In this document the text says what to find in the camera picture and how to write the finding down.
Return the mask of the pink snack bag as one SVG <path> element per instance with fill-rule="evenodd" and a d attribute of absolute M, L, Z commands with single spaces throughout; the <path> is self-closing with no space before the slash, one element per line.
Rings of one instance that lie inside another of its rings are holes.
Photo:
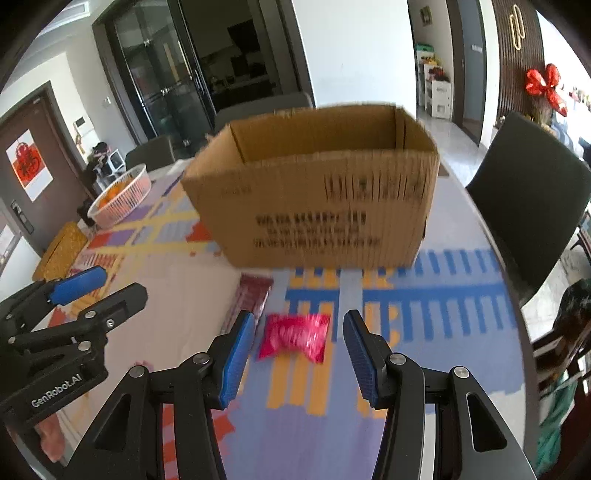
<path fill-rule="evenodd" d="M 331 316 L 328 314 L 269 314 L 257 358 L 263 360 L 283 352 L 300 352 L 311 363 L 322 364 L 329 325 Z"/>

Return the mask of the woven yellow tissue box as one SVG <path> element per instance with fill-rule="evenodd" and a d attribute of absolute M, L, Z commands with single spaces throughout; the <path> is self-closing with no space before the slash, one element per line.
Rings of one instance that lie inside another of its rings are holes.
<path fill-rule="evenodd" d="M 74 222 L 67 222 L 41 257 L 33 281 L 65 278 L 88 239 Z"/>

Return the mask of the brown entrance door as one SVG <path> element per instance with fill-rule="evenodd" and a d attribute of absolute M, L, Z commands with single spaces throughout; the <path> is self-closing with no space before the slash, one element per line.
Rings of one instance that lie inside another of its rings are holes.
<path fill-rule="evenodd" d="M 1 204 L 39 255 L 95 197 L 50 83 L 1 116 Z"/>

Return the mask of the white basket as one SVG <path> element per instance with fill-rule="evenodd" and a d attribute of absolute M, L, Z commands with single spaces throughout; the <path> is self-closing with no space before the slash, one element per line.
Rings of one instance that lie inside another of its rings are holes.
<path fill-rule="evenodd" d="M 111 202 L 102 209 L 98 203 L 105 191 L 116 181 L 130 178 L 131 182 Z M 151 181 L 144 164 L 140 164 L 111 183 L 91 204 L 87 216 L 100 229 L 109 229 L 127 217 L 147 197 Z"/>

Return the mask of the oranges in basket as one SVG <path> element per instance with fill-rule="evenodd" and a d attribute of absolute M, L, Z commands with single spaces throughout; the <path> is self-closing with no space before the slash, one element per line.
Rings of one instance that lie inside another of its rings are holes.
<path fill-rule="evenodd" d="M 105 205 L 111 202 L 122 190 L 124 190 L 127 185 L 131 182 L 130 178 L 125 178 L 123 180 L 118 180 L 114 182 L 106 191 L 105 194 L 101 197 L 98 208 L 102 209 Z"/>

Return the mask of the red fu door poster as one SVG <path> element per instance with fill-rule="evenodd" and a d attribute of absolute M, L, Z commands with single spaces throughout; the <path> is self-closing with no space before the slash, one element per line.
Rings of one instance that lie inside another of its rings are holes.
<path fill-rule="evenodd" d="M 6 155 L 19 184 L 35 202 L 53 182 L 53 176 L 29 129 L 6 149 Z"/>

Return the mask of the green floral bag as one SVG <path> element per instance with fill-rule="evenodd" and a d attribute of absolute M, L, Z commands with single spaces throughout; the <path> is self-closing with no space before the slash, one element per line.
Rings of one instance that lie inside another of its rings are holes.
<path fill-rule="evenodd" d="M 589 279 L 581 279 L 564 292 L 556 320 L 553 338 L 577 338 L 590 324 L 591 285 Z"/>

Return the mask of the maroon striped snack pack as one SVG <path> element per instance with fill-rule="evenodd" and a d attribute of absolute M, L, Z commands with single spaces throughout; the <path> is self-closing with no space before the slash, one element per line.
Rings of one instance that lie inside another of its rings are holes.
<path fill-rule="evenodd" d="M 235 296 L 221 326 L 221 334 L 226 334 L 231 330 L 242 310 L 252 313 L 254 321 L 259 323 L 271 288 L 273 288 L 273 279 L 270 277 L 242 274 L 235 290 Z"/>

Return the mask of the colourful patterned table mat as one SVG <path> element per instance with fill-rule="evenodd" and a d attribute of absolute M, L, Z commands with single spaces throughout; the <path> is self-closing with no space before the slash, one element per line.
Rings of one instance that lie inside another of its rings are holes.
<path fill-rule="evenodd" d="M 109 337 L 108 378 L 57 417 L 72 452 L 127 370 L 174 367 L 204 351 L 222 331 L 242 271 L 219 253 L 175 176 L 158 180 L 122 223 L 99 232 L 73 264 L 99 265 L 106 284 L 51 316 L 73 320 L 132 282 L 146 307 Z M 325 315 L 325 356 L 312 361 L 294 329 L 260 326 L 238 395 L 214 414 L 231 479 L 367 479 L 386 415 L 363 399 L 349 361 L 342 320 L 358 310 L 369 329 L 418 364 L 467 367 L 524 447 L 532 444 L 523 353 L 523 318 L 482 220 L 464 187 L 443 174 L 421 250 L 409 268 L 279 269 L 259 272 L 263 320 Z"/>

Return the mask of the dark chair behind left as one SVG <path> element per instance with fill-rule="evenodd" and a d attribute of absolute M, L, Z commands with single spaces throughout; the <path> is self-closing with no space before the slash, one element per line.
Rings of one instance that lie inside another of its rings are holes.
<path fill-rule="evenodd" d="M 148 172 L 167 167 L 175 162 L 170 139 L 166 135 L 157 136 L 127 153 L 125 166 L 129 170 L 140 164 Z"/>

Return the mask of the dark chair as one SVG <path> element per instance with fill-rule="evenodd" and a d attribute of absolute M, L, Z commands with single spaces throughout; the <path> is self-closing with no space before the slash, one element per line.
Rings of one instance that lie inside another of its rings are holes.
<path fill-rule="evenodd" d="M 166 135 L 157 136 L 127 153 L 125 166 L 129 170 L 140 164 L 148 172 L 167 167 L 175 162 L 170 139 Z"/>
<path fill-rule="evenodd" d="M 214 118 L 214 134 L 217 134 L 231 121 L 242 120 L 252 116 L 269 114 L 280 110 L 311 108 L 314 106 L 310 95 L 305 92 L 270 96 L 245 103 L 239 103 L 219 110 Z"/>
<path fill-rule="evenodd" d="M 590 169 L 554 135 L 510 113 L 467 191 L 525 305 L 566 249 L 590 199 Z"/>

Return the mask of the dark chair right side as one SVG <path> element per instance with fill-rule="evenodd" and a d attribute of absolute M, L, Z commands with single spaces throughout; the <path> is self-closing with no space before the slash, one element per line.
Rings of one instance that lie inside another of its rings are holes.
<path fill-rule="evenodd" d="M 590 169 L 554 135 L 510 113 L 467 191 L 525 305 L 566 249 L 590 199 Z"/>

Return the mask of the black glass sliding door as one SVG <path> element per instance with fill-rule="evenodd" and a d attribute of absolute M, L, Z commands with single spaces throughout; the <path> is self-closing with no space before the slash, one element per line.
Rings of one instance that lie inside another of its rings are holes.
<path fill-rule="evenodd" d="M 223 116 L 315 102 L 290 1 L 113 1 L 92 30 L 137 145 L 166 136 L 188 158 Z"/>

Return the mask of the brown cardboard box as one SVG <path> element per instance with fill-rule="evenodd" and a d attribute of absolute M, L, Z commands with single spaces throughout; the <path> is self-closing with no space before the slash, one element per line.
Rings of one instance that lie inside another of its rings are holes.
<path fill-rule="evenodd" d="M 439 169 L 435 142 L 404 109 L 344 105 L 233 121 L 181 185 L 235 267 L 407 267 Z"/>

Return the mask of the dark chair behind middle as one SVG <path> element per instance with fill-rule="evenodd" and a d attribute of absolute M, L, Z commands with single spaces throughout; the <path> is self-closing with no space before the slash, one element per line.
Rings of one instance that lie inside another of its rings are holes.
<path fill-rule="evenodd" d="M 242 120 L 252 116 L 269 114 L 280 110 L 311 108 L 314 106 L 310 95 L 305 92 L 270 96 L 245 103 L 239 103 L 219 110 L 214 118 L 214 134 L 217 134 L 231 121 Z"/>

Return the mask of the white shelf unit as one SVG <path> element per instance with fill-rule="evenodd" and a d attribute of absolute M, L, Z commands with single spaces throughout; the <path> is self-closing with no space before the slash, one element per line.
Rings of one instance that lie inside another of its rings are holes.
<path fill-rule="evenodd" d="M 418 108 L 433 118 L 452 119 L 452 82 L 435 49 L 415 44 Z"/>

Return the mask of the red bow balloon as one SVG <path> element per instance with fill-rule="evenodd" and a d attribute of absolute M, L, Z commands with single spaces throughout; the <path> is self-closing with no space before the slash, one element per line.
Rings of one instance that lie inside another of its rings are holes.
<path fill-rule="evenodd" d="M 525 90 L 530 96 L 545 97 L 554 111 L 566 117 L 568 115 L 566 103 L 556 92 L 560 80 L 558 68 L 549 63 L 546 65 L 544 74 L 537 69 L 529 69 L 526 72 Z"/>

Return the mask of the dark wooden slat panel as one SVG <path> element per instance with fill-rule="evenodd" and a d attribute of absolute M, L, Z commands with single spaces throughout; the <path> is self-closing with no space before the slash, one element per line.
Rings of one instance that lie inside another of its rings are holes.
<path fill-rule="evenodd" d="M 533 97 L 526 92 L 526 72 L 545 71 L 543 39 L 531 1 L 492 1 L 499 41 L 500 81 L 497 116 L 509 112 L 532 116 Z"/>

